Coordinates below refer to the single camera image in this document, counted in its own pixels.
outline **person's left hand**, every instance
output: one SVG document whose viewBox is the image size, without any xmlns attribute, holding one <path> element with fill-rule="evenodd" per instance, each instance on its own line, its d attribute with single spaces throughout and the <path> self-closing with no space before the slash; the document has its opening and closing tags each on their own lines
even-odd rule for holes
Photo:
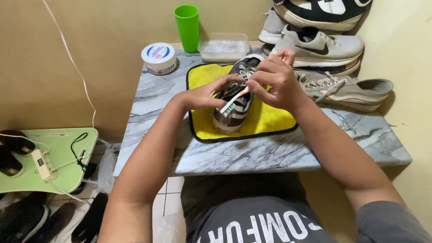
<svg viewBox="0 0 432 243">
<path fill-rule="evenodd" d="M 221 90 L 224 90 L 231 82 L 244 82 L 238 74 L 228 74 L 215 81 L 200 86 L 195 89 L 180 92 L 176 96 L 180 99 L 187 111 L 200 110 L 204 108 L 223 108 L 227 102 L 222 99 L 216 99 L 212 96 Z"/>
</svg>

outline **person's right hand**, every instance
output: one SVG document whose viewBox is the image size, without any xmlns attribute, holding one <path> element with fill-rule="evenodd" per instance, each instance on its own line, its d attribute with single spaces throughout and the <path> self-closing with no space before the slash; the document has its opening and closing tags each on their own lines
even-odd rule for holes
<svg viewBox="0 0 432 243">
<path fill-rule="evenodd" d="M 264 103 L 289 112 L 295 108 L 297 101 L 307 97 L 294 74 L 294 55 L 294 51 L 285 48 L 276 55 L 269 55 L 266 60 L 260 62 L 246 83 L 249 90 Z M 271 88 L 266 91 L 259 83 Z"/>
</svg>

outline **green plastic cup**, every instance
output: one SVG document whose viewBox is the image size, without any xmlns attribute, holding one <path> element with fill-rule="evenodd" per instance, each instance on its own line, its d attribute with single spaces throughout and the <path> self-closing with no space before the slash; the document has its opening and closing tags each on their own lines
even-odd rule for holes
<svg viewBox="0 0 432 243">
<path fill-rule="evenodd" d="M 174 16 L 184 51 L 198 51 L 200 31 L 197 7 L 189 4 L 180 5 L 175 8 Z"/>
</svg>

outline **gray t-shirt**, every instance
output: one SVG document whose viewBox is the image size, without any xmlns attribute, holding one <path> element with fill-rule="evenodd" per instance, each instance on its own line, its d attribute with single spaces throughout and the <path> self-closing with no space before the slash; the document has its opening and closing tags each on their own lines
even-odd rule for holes
<svg viewBox="0 0 432 243">
<path fill-rule="evenodd" d="M 238 198 L 213 208 L 195 231 L 193 243 L 334 243 L 295 203 L 277 197 Z M 356 215 L 358 243 L 425 243 L 430 235 L 406 207 L 375 201 Z"/>
</svg>

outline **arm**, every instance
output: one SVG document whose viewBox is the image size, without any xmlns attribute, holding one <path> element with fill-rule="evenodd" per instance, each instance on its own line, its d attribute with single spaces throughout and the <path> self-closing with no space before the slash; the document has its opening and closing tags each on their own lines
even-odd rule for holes
<svg viewBox="0 0 432 243">
<path fill-rule="evenodd" d="M 171 170 L 175 143 L 184 115 L 191 109 L 222 108 L 212 95 L 236 75 L 225 75 L 172 98 L 138 144 L 109 195 L 98 242 L 152 242 L 152 205 Z"/>
<path fill-rule="evenodd" d="M 286 56 L 285 62 L 279 57 Z M 315 155 L 341 185 L 355 212 L 372 201 L 404 202 L 375 161 L 337 126 L 301 89 L 292 65 L 294 53 L 270 55 L 248 81 L 249 89 L 264 103 L 289 111 Z M 266 92 L 257 82 L 272 86 Z"/>
</svg>

